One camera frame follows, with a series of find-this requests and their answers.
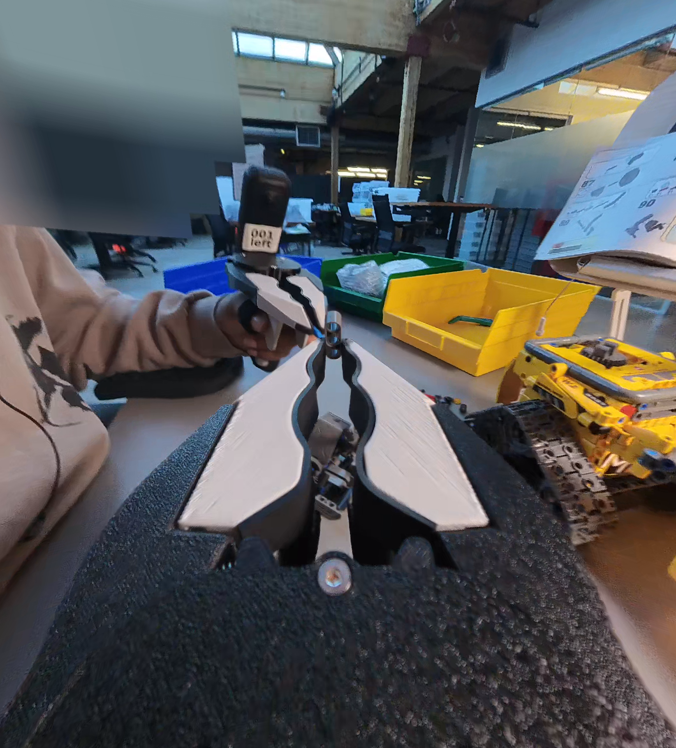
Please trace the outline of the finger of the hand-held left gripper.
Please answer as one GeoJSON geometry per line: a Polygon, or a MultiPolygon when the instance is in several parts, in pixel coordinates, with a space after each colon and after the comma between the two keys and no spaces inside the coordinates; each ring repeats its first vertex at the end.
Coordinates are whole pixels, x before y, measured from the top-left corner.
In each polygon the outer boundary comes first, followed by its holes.
{"type": "Polygon", "coordinates": [[[294,285],[299,288],[299,293],[306,301],[304,305],[312,320],[314,329],[325,330],[326,300],[321,280],[315,275],[295,275],[294,285]]]}
{"type": "Polygon", "coordinates": [[[256,289],[256,307],[268,315],[268,336],[280,336],[286,325],[309,336],[314,334],[316,323],[308,311],[316,312],[316,276],[305,272],[284,278],[296,290],[284,289],[276,277],[249,272],[248,281],[256,289]]]}

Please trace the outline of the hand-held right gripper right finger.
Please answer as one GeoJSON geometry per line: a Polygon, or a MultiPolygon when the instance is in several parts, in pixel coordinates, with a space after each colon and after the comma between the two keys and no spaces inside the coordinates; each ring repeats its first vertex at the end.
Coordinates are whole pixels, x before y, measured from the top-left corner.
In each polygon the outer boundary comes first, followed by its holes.
{"type": "Polygon", "coordinates": [[[349,531],[354,553],[394,553],[411,537],[489,526],[435,404],[354,341],[343,342],[359,436],[349,531]]]}

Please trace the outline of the grey desk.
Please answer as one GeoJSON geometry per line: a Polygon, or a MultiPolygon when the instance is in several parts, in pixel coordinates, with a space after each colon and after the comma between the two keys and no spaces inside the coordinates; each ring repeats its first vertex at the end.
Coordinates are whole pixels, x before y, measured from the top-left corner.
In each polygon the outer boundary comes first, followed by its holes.
{"type": "Polygon", "coordinates": [[[676,746],[676,514],[635,506],[573,548],[441,406],[483,528],[426,530],[356,488],[307,560],[183,530],[245,396],[290,364],[120,409],[0,603],[0,746],[676,746]]]}

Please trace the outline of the person's left hand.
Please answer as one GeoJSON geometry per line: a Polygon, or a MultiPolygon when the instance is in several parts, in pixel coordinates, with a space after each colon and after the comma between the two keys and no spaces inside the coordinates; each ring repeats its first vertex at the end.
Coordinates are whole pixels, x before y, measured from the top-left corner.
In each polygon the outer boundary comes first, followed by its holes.
{"type": "Polygon", "coordinates": [[[239,309],[242,304],[248,302],[248,298],[242,292],[234,292],[222,297],[214,312],[221,332],[235,348],[260,363],[286,358],[297,347],[296,332],[291,328],[283,327],[276,347],[269,349],[266,335],[271,331],[271,326],[267,314],[257,310],[251,317],[250,329],[240,323],[239,309]]]}

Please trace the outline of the green storage bin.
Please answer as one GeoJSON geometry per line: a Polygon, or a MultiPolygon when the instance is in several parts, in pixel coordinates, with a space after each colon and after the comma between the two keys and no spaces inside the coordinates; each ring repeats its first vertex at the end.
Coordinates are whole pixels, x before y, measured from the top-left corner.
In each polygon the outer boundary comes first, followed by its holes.
{"type": "Polygon", "coordinates": [[[384,303],[387,297],[387,291],[382,298],[374,298],[369,295],[363,295],[343,289],[337,279],[336,271],[344,266],[345,264],[352,263],[363,263],[369,260],[374,260],[378,264],[388,263],[395,259],[411,259],[418,258],[425,261],[430,269],[417,271],[417,272],[406,272],[398,275],[392,275],[389,278],[389,282],[392,279],[416,277],[421,275],[433,275],[437,273],[446,272],[457,272],[464,270],[465,264],[459,259],[448,259],[444,257],[428,256],[425,254],[410,254],[401,252],[397,255],[393,254],[374,254],[372,256],[361,256],[361,257],[343,257],[340,259],[325,259],[322,263],[321,280],[324,289],[324,294],[327,297],[330,305],[337,310],[344,313],[351,313],[356,316],[360,316],[364,319],[375,321],[380,323],[382,321],[384,303]]]}

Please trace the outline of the clear plastic bags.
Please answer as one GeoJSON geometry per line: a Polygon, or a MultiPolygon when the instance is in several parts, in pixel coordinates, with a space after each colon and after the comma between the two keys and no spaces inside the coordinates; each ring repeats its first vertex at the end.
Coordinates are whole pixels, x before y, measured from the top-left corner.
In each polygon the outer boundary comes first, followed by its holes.
{"type": "Polygon", "coordinates": [[[345,264],[336,271],[336,279],[343,289],[382,298],[387,291],[390,276],[427,269],[430,266],[418,258],[395,259],[382,264],[369,260],[345,264]]]}

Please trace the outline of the blue storage bin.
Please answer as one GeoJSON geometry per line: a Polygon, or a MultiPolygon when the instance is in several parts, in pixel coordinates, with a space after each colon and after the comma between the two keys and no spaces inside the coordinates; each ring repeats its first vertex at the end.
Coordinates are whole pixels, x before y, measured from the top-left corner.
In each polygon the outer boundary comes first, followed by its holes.
{"type": "MultiPolygon", "coordinates": [[[[180,293],[192,293],[205,290],[214,295],[222,295],[233,289],[230,284],[230,276],[227,272],[227,264],[230,257],[221,257],[204,263],[195,263],[188,266],[168,268],[164,271],[165,288],[180,293]]],[[[292,260],[293,264],[302,267],[302,275],[311,273],[320,278],[323,260],[315,257],[304,257],[294,255],[276,256],[279,260],[292,260]]]]}

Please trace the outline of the black office chair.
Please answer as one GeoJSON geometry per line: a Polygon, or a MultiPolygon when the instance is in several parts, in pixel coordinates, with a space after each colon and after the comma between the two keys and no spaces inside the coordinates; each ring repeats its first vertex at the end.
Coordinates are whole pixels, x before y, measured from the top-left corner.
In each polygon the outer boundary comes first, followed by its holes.
{"type": "Polygon", "coordinates": [[[396,221],[386,194],[371,196],[376,223],[374,252],[397,255],[400,252],[426,254],[427,249],[415,242],[416,230],[412,221],[396,221]]]}

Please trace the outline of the small yellow storage bin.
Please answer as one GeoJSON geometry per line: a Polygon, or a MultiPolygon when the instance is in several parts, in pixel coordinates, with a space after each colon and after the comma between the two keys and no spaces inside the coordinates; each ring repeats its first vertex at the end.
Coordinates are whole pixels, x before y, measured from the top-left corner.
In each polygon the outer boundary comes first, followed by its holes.
{"type": "Polygon", "coordinates": [[[482,376],[507,367],[536,337],[574,334],[599,287],[489,268],[392,279],[383,323],[392,336],[461,371],[482,376]],[[490,328],[448,325],[457,315],[493,319],[490,328]]]}

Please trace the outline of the wooden background table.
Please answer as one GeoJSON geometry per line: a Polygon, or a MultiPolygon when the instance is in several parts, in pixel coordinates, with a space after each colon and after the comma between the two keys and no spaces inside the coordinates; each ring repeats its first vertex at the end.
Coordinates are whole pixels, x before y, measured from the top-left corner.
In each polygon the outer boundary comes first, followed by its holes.
{"type": "Polygon", "coordinates": [[[464,216],[474,212],[489,212],[493,206],[489,203],[465,203],[465,202],[396,202],[390,203],[394,212],[410,215],[412,211],[419,210],[442,210],[451,214],[447,240],[445,246],[445,258],[453,259],[458,252],[458,239],[461,236],[461,228],[464,227],[464,216]]]}

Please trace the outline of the wooden pillar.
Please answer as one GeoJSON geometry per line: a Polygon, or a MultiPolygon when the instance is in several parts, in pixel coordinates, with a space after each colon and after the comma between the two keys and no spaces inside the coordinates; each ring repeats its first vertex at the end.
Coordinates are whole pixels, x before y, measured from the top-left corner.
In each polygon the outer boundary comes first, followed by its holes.
{"type": "Polygon", "coordinates": [[[398,189],[407,188],[410,181],[410,161],[414,143],[417,97],[422,64],[423,58],[417,55],[411,55],[405,61],[394,175],[394,186],[398,189]]]}

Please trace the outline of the yellow toy robot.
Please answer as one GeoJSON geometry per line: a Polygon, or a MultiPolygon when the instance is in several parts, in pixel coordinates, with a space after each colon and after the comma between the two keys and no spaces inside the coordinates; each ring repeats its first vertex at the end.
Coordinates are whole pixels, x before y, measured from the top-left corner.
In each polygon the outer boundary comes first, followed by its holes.
{"type": "Polygon", "coordinates": [[[498,402],[464,419],[554,510],[572,543],[595,540],[618,497],[676,496],[676,356],[610,337],[524,344],[498,402]]]}

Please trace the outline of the stacked storage bins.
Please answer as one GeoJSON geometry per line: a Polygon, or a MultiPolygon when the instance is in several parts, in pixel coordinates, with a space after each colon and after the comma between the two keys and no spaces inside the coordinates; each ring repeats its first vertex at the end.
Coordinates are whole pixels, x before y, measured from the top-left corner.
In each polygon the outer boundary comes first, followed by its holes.
{"type": "Polygon", "coordinates": [[[530,208],[491,208],[470,213],[457,257],[476,265],[529,274],[552,211],[530,208]]]}

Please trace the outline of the book stand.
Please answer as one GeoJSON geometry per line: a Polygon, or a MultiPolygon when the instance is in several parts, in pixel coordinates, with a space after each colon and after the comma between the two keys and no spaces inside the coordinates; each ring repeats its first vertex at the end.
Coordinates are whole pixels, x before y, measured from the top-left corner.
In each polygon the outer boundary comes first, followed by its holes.
{"type": "Polygon", "coordinates": [[[598,255],[551,259],[546,263],[558,275],[613,290],[607,335],[616,340],[624,339],[632,294],[676,302],[676,269],[673,268],[598,255]]]}

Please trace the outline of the instruction booklet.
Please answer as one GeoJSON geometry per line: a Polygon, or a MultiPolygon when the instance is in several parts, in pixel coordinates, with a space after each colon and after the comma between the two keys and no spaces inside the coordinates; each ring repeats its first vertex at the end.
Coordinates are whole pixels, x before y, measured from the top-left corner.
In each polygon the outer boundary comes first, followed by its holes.
{"type": "Polygon", "coordinates": [[[676,269],[676,72],[593,155],[536,259],[600,255],[676,269]]]}

